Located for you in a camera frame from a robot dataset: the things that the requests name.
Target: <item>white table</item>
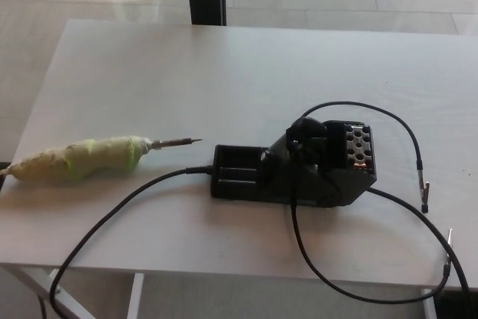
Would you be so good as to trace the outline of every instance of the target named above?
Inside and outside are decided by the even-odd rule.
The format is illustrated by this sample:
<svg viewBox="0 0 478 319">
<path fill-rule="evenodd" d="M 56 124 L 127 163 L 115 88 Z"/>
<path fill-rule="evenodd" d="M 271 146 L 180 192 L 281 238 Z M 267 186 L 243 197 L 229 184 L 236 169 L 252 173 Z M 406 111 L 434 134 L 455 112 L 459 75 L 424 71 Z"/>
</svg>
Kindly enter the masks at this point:
<svg viewBox="0 0 478 319">
<path fill-rule="evenodd" d="M 431 182 L 428 217 L 444 234 L 453 227 L 454 249 L 478 288 L 477 73 L 475 38 L 70 21 L 14 161 L 89 137 L 205 140 L 151 153 L 130 176 L 41 186 L 7 179 L 0 263 L 44 295 L 49 281 L 31 267 L 59 266 L 141 184 L 210 164 L 218 143 L 268 146 L 312 105 L 348 99 L 393 111 L 415 131 Z M 420 206 L 415 154 L 398 123 L 350 107 L 314 115 L 369 123 L 375 187 Z M 314 278 L 286 207 L 218 202 L 209 182 L 182 176 L 142 194 L 73 266 Z M 386 199 L 365 194 L 345 208 L 300 208 L 298 215 L 310 256 L 330 279 L 427 288 L 441 278 L 441 246 Z M 449 286 L 458 285 L 453 272 Z M 66 306 L 72 300 L 63 292 L 59 299 Z"/>
</svg>

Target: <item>floor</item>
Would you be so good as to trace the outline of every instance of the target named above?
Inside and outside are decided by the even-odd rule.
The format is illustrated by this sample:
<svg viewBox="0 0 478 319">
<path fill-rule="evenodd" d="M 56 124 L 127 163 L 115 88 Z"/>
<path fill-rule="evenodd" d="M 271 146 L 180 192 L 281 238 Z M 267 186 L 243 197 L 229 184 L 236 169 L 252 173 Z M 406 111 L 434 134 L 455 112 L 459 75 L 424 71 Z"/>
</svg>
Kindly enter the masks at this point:
<svg viewBox="0 0 478 319">
<path fill-rule="evenodd" d="M 478 0 L 227 0 L 227 5 L 228 24 L 236 26 L 478 34 Z M 187 0 L 0 0 L 0 161 L 13 157 L 69 18 L 190 23 Z M 99 318 L 125 318 L 131 279 L 128 274 L 73 271 L 65 286 Z M 355 289 L 370 296 L 415 292 Z M 179 293 L 186 293 L 184 301 L 179 302 Z M 145 297 L 155 300 L 142 310 L 142 318 L 423 317 L 419 305 L 369 306 L 315 282 L 162 276 L 148 278 Z M 0 318 L 40 314 L 34 295 L 4 271 L 0 304 Z"/>
</svg>

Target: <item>black cable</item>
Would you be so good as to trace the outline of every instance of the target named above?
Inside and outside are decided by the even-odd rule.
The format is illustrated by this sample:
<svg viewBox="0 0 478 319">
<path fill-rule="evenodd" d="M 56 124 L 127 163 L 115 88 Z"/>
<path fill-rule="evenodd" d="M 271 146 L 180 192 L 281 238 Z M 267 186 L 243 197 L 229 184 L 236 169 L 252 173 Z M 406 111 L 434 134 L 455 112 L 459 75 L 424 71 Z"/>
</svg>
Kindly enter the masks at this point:
<svg viewBox="0 0 478 319">
<path fill-rule="evenodd" d="M 37 295 L 38 302 L 40 303 L 40 310 L 42 312 L 42 319 L 47 319 L 46 317 L 46 307 L 45 307 L 45 300 L 40 295 Z"/>
<path fill-rule="evenodd" d="M 423 169 L 423 162 L 421 160 L 421 152 L 420 152 L 420 146 L 418 146 L 418 141 L 417 138 L 415 137 L 415 134 L 413 133 L 412 129 L 406 124 L 405 121 L 400 119 L 397 115 L 391 113 L 390 111 L 384 110 L 383 108 L 378 108 L 373 105 L 365 104 L 363 102 L 355 102 L 355 101 L 333 101 L 333 102 L 324 102 L 323 104 L 315 105 L 313 108 L 309 108 L 302 117 L 307 117 L 310 115 L 312 112 L 318 110 L 319 108 L 326 108 L 328 106 L 336 106 L 336 105 L 352 105 L 352 106 L 360 106 L 361 108 L 369 108 L 371 110 L 375 110 L 378 112 L 381 112 L 382 114 L 385 114 L 396 121 L 398 121 L 404 128 L 405 130 L 409 133 L 410 138 L 412 139 L 413 142 L 413 147 L 415 148 L 415 154 L 417 156 L 417 170 L 422 170 Z"/>
<path fill-rule="evenodd" d="M 471 293 L 470 293 L 470 288 L 468 287 L 468 283 L 465 278 L 465 274 L 463 272 L 462 266 L 459 263 L 458 258 L 456 257 L 456 254 L 453 251 L 453 248 L 447 243 L 447 240 L 441 235 L 441 233 L 437 230 L 437 228 L 426 218 L 420 211 L 418 211 L 415 207 L 412 205 L 408 204 L 407 202 L 403 201 L 402 199 L 399 199 L 395 196 L 392 196 L 388 193 L 376 190 L 374 188 L 369 188 L 369 192 L 374 193 L 378 196 L 383 196 L 384 198 L 390 199 L 394 201 L 395 203 L 405 207 L 409 211 L 411 211 L 415 216 L 417 216 L 425 225 L 432 231 L 434 236 L 438 239 L 440 244 L 443 246 L 447 254 L 450 256 L 451 262 L 453 263 L 453 266 L 456 269 L 456 273 L 458 275 L 458 278 L 460 280 L 460 284 L 462 286 L 463 293 L 465 295 L 466 299 L 466 304 L 469 312 L 469 317 L 470 318 L 475 318 L 474 314 L 474 306 L 473 306 L 473 301 L 471 300 Z M 296 198 L 296 191 L 293 189 L 292 195 L 291 195 L 291 214 L 292 214 L 292 223 L 294 225 L 294 233 L 296 235 L 296 240 L 297 244 L 299 245 L 300 252 L 302 253 L 302 257 L 305 259 L 305 262 L 307 265 L 311 268 L 311 270 L 317 275 L 325 284 L 327 284 L 330 288 L 336 290 L 340 294 L 343 294 L 347 297 L 350 297 L 355 300 L 360 300 L 362 302 L 367 302 L 367 303 L 374 303 L 374 304 L 407 304 L 407 303 L 415 303 L 415 302 L 420 302 L 425 299 L 428 299 L 430 297 L 434 297 L 438 292 L 440 292 L 444 286 L 447 283 L 448 277 L 450 275 L 450 265 L 446 263 L 443 267 L 443 279 L 441 280 L 440 284 L 438 284 L 433 290 L 431 290 L 429 293 L 421 295 L 416 298 L 410 298 L 410 299 L 404 299 L 404 300 L 378 300 L 378 299 L 371 299 L 371 298 L 366 298 L 366 297 L 361 297 L 359 295 L 350 293 L 348 291 L 345 291 L 344 289 L 338 287 L 334 283 L 330 282 L 319 270 L 314 266 L 312 263 L 311 259 L 308 257 L 307 251 L 305 250 L 304 244 L 302 242 L 302 237 L 300 235 L 300 230 L 299 230 L 299 225 L 297 223 L 297 198 Z"/>
<path fill-rule="evenodd" d="M 171 177 L 184 175 L 184 174 L 196 174 L 196 173 L 198 174 L 205 173 L 205 174 L 211 175 L 212 166 L 184 168 L 183 170 L 173 171 L 165 175 L 159 176 L 156 179 L 153 179 L 152 181 L 149 181 L 148 183 L 142 185 L 138 189 L 134 190 L 131 194 L 129 194 L 123 201 L 121 201 L 118 205 L 116 205 L 116 207 L 114 207 L 110 212 L 108 212 L 97 224 L 95 224 L 93 228 L 90 229 L 90 231 L 88 231 L 88 233 L 81 239 L 81 241 L 76 245 L 76 247 L 68 255 L 68 257 L 66 257 L 65 262 L 58 269 L 57 275 L 53 279 L 52 286 L 50 287 L 50 293 L 49 293 L 50 304 L 53 310 L 55 311 L 55 313 L 57 313 L 57 315 L 61 319 L 68 319 L 68 317 L 60 310 L 60 308 L 58 308 L 58 305 L 55 299 L 56 288 L 65 270 L 68 268 L 69 264 L 71 263 L 71 261 L 75 258 L 75 256 L 81 250 L 81 248 L 83 248 L 83 246 L 88 242 L 88 240 L 95 234 L 95 232 L 98 229 L 100 229 L 101 226 L 103 226 L 109 219 L 111 219 L 121 208 L 127 205 L 133 198 L 135 198 L 138 194 L 150 188 L 151 186 L 156 185 L 157 183 L 164 181 L 165 179 L 170 179 Z"/>
</svg>

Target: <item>cable strain relief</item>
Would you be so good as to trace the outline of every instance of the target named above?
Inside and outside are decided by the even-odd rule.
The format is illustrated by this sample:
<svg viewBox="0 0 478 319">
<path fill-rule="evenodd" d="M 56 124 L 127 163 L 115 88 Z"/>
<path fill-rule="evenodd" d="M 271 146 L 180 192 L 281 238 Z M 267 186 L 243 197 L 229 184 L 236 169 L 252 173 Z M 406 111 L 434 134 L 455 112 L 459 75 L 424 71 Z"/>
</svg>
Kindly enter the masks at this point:
<svg viewBox="0 0 478 319">
<path fill-rule="evenodd" d="M 443 276 L 450 276 L 450 271 L 451 271 L 451 265 L 449 265 L 448 263 L 446 263 L 446 264 L 443 266 Z"/>
<path fill-rule="evenodd" d="M 212 175 L 212 166 L 198 166 L 198 167 L 188 167 L 186 169 L 188 175 L 204 173 L 206 175 Z"/>
</svg>

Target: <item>soldering station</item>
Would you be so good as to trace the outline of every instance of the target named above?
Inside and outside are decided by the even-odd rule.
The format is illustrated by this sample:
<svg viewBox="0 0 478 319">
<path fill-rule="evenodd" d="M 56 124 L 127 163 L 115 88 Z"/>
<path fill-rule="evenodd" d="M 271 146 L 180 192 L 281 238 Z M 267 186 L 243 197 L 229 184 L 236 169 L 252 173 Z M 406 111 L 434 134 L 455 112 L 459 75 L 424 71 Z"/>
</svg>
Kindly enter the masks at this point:
<svg viewBox="0 0 478 319">
<path fill-rule="evenodd" d="M 409 133 L 416 154 L 418 172 L 419 209 L 389 193 L 371 186 L 379 178 L 376 167 L 373 129 L 366 122 L 328 120 L 320 122 L 310 115 L 321 108 L 333 105 L 352 105 L 369 108 L 398 121 Z M 132 170 L 142 155 L 151 149 L 192 144 L 198 140 L 186 138 L 171 141 L 150 141 L 144 137 L 113 137 L 108 140 L 85 140 L 62 149 L 50 149 L 12 164 L 0 173 L 21 180 L 82 179 L 106 167 Z M 447 284 L 451 265 L 462 288 L 469 318 L 475 318 L 475 308 L 462 266 L 448 238 L 428 220 L 429 183 L 423 179 L 423 162 L 417 138 L 409 126 L 395 114 L 361 102 L 327 102 L 314 106 L 299 117 L 285 133 L 269 147 L 229 146 L 218 144 L 213 164 L 190 167 L 162 175 L 129 194 L 104 216 L 80 241 L 59 268 L 49 292 L 52 308 L 60 316 L 67 316 L 55 300 L 56 288 L 65 270 L 91 236 L 128 202 L 145 189 L 182 174 L 207 174 L 211 176 L 211 196 L 220 200 L 245 200 L 277 203 L 291 209 L 294 234 L 303 258 L 311 270 L 329 287 L 339 293 L 368 303 L 406 304 L 434 297 Z M 402 300 L 380 300 L 352 294 L 330 282 L 311 262 L 304 247 L 297 219 L 297 206 L 332 208 L 353 205 L 365 192 L 381 196 L 406 208 L 418 217 L 438 239 L 444 251 L 443 279 L 426 294 Z"/>
</svg>

